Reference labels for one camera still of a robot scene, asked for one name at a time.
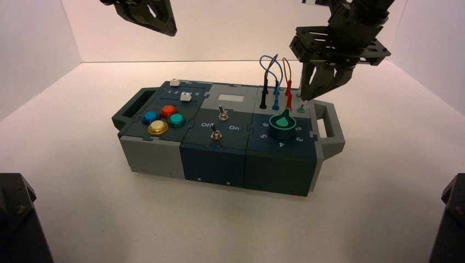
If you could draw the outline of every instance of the cable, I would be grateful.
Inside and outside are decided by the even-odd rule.
[[[264,84],[263,84],[263,91],[262,91],[262,102],[260,103],[260,108],[263,108],[265,109],[266,108],[266,95],[268,94],[268,73],[271,73],[274,77],[275,77],[275,89],[274,89],[274,92],[273,94],[275,95],[275,105],[273,105],[273,109],[275,110],[276,108],[279,108],[278,104],[277,104],[277,100],[279,99],[279,87],[281,86],[281,82],[282,82],[282,78],[283,78],[283,73],[282,73],[282,67],[281,65],[279,64],[279,62],[276,60],[277,59],[277,54],[272,58],[271,56],[268,56],[268,55],[263,55],[260,57],[260,60],[259,60],[259,63],[260,63],[260,66],[265,70],[265,76],[264,76]],[[266,68],[265,66],[263,66],[262,64],[262,60],[263,58],[269,58],[271,59],[271,62],[270,64],[268,65],[268,68]],[[270,68],[271,66],[276,63],[279,67],[279,70],[281,72],[281,79],[278,81],[277,80],[277,76],[275,73],[273,73],[273,71],[270,71]]]
[[[268,65],[268,68],[266,68],[266,67],[263,66],[263,64],[262,64],[263,58],[269,58],[269,59],[271,59],[271,62],[270,62],[270,64]],[[272,58],[271,56],[268,56],[268,55],[263,55],[263,56],[260,57],[260,61],[259,61],[259,62],[260,62],[260,66],[265,70],[265,78],[268,77],[268,72],[269,72],[269,73],[271,73],[271,74],[273,75],[273,77],[275,77],[275,80],[277,81],[277,76],[273,73],[273,71],[270,71],[271,66],[276,62],[276,59],[277,59],[277,54],[275,55],[274,58]]]
[[[271,62],[273,62],[273,63],[270,63],[270,65],[269,65],[270,68],[271,68],[271,65],[273,65],[274,63],[276,63],[277,66],[279,67],[279,70],[281,71],[281,79],[279,80],[279,86],[281,86],[282,78],[283,78],[283,76],[284,76],[283,73],[282,73],[281,64],[279,64],[279,62],[278,62],[276,59],[272,58],[271,56],[263,55],[263,56],[260,57],[260,61],[259,61],[259,62],[260,62],[260,66],[261,66],[264,70],[269,71],[269,72],[275,77],[276,80],[277,80],[277,76],[276,76],[272,71],[269,70],[270,68],[266,69],[266,67],[263,66],[263,64],[262,64],[263,58],[271,59]]]
[[[289,68],[289,79],[287,79],[287,73],[286,73],[286,64],[284,61],[287,63],[287,67]],[[287,61],[286,58],[282,58],[282,66],[284,67],[284,76],[286,77],[286,93],[284,93],[285,96],[287,96],[287,103],[286,103],[286,108],[289,108],[292,111],[292,93],[291,93],[291,86],[292,86],[292,70],[291,70],[291,65],[289,64],[289,61]]]
[[[284,61],[287,63],[287,67],[289,68],[289,80],[292,80],[292,70],[291,70],[291,65],[289,64],[289,61],[287,61],[287,58],[282,58],[282,67],[284,68],[284,76],[286,77],[286,82],[288,82],[289,80],[287,79],[286,64],[284,64]]]

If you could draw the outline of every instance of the carrying handle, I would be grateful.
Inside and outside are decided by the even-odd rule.
[[[111,118],[116,129],[120,130],[131,122],[134,115],[152,97],[157,88],[144,88],[137,92],[115,115]]]
[[[324,159],[329,159],[344,149],[345,139],[341,124],[333,104],[317,100],[313,100],[312,104],[314,105],[316,120],[323,119],[325,124],[327,137],[321,138],[318,134],[318,142],[321,144]]]

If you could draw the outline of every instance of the red wire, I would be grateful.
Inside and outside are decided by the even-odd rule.
[[[284,62],[287,63],[287,67],[289,68],[289,79],[287,79],[286,64]],[[287,61],[286,58],[282,58],[282,65],[284,67],[284,76],[286,78],[286,83],[287,83],[286,93],[284,93],[284,95],[287,96],[286,108],[289,108],[292,111],[292,93],[291,93],[292,70],[291,70],[291,65],[289,64],[289,61]]]

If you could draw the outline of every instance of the yellow button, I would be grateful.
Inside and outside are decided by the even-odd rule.
[[[149,133],[151,135],[160,135],[168,130],[168,125],[164,121],[154,121],[149,125]]]

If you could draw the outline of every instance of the red button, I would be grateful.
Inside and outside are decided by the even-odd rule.
[[[169,118],[171,115],[178,112],[178,109],[172,105],[167,105],[161,109],[161,117]]]

